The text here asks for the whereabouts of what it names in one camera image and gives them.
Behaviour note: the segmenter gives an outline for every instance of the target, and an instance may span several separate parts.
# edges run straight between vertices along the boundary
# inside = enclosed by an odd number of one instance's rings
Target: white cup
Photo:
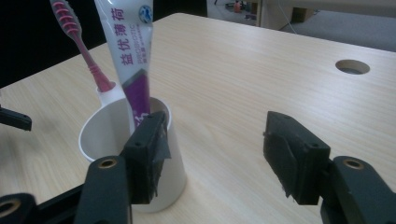
[[[90,162],[104,156],[118,156],[127,140],[130,129],[128,122],[128,102],[125,98],[102,101],[103,106],[84,124],[79,135],[79,149]],[[150,98],[151,112],[163,110],[167,117],[168,145],[171,159],[165,159],[158,183],[158,197],[150,204],[133,204],[139,212],[157,212],[177,200],[186,184],[186,173],[178,148],[172,112],[167,104]]]

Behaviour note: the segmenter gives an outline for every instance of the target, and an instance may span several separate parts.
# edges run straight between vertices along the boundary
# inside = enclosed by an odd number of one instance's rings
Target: white toothpaste tube
[[[152,0],[94,0],[137,127],[149,114]]]

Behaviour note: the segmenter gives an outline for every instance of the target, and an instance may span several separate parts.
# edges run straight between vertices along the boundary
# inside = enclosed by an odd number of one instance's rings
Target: floor
[[[207,0],[209,18],[255,25],[256,21],[246,19],[250,12],[233,12],[226,7],[232,1]],[[294,22],[291,27],[298,35],[328,39],[336,42],[396,52],[396,18],[357,15],[341,12],[319,11],[305,22]],[[289,25],[280,31],[293,33]]]

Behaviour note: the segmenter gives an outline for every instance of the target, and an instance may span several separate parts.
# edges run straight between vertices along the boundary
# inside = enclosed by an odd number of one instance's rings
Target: table surface
[[[107,45],[93,58],[117,80]],[[339,71],[339,60],[370,72]],[[396,53],[174,14],[154,22],[150,93],[172,108],[188,181],[181,197],[135,223],[320,223],[319,206],[286,198],[262,155],[266,114],[288,114],[332,147],[371,163],[396,190]],[[2,89],[33,130],[0,128],[0,195],[42,203],[83,183],[78,134],[99,108],[81,56]]]

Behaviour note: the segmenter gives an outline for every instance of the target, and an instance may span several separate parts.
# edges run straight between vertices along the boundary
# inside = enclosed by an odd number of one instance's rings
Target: toothbrush
[[[53,14],[55,15],[62,29],[64,30],[64,33],[75,41],[79,51],[81,52],[82,57],[84,58],[85,62],[88,65],[88,68],[93,75],[99,91],[106,92],[113,89],[115,83],[110,82],[105,74],[103,74],[99,66],[93,60],[91,54],[88,52],[84,42],[82,41],[81,26],[73,9],[65,0],[49,1],[52,6]]]

